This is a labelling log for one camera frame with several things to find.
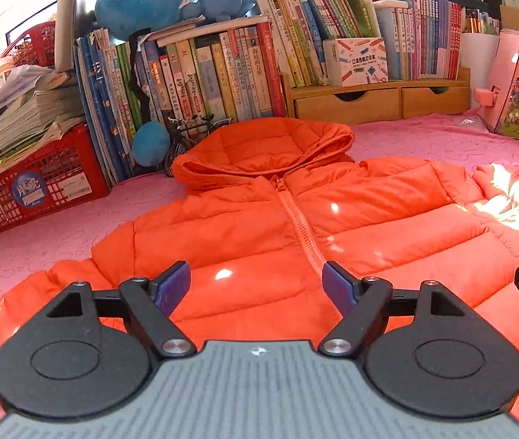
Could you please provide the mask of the stack of papers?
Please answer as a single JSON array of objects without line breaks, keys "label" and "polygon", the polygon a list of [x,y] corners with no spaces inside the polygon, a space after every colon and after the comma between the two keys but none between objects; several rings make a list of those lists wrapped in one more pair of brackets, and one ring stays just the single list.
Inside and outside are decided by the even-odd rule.
[{"label": "stack of papers", "polygon": [[74,74],[15,68],[0,88],[0,172],[84,122]]}]

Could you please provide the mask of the wooden desk drawer shelf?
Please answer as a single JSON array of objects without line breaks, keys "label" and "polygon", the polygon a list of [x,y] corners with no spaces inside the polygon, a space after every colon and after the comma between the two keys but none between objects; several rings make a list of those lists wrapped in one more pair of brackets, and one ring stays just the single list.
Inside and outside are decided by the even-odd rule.
[{"label": "wooden desk drawer shelf", "polygon": [[471,70],[459,69],[456,79],[398,80],[355,86],[291,86],[282,76],[287,114],[308,121],[350,126],[424,117],[457,115],[471,106]]}]

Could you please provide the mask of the red plastic basket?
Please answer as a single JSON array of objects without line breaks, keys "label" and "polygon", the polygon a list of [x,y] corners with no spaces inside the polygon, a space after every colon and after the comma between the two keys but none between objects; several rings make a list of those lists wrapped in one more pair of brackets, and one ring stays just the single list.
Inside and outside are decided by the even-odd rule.
[{"label": "red plastic basket", "polygon": [[109,193],[89,129],[78,124],[0,173],[0,232]]}]

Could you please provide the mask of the orange puffer jacket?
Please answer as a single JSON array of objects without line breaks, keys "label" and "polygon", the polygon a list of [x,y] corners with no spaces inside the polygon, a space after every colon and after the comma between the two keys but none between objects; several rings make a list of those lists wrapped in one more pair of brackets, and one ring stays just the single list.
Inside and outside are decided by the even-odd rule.
[{"label": "orange puffer jacket", "polygon": [[[208,340],[319,343],[340,315],[329,260],[396,288],[439,281],[519,350],[519,162],[355,161],[342,124],[266,118],[220,128],[173,165],[185,197],[129,221],[85,260],[60,260],[0,297],[0,345],[75,281],[116,288],[179,260],[191,288],[173,313]],[[519,397],[514,403],[519,419]]]}]

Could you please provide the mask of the miniature bicycle model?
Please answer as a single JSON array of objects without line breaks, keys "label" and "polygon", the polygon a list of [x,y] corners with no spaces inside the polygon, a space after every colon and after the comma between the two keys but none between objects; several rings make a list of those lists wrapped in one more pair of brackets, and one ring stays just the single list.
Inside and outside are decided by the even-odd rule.
[{"label": "miniature bicycle model", "polygon": [[208,116],[195,115],[192,119],[172,119],[166,124],[166,129],[170,137],[170,146],[162,162],[165,175],[173,177],[173,162],[191,150],[200,141],[207,138],[211,133],[219,128],[230,125],[234,119],[216,118],[214,114]]}]

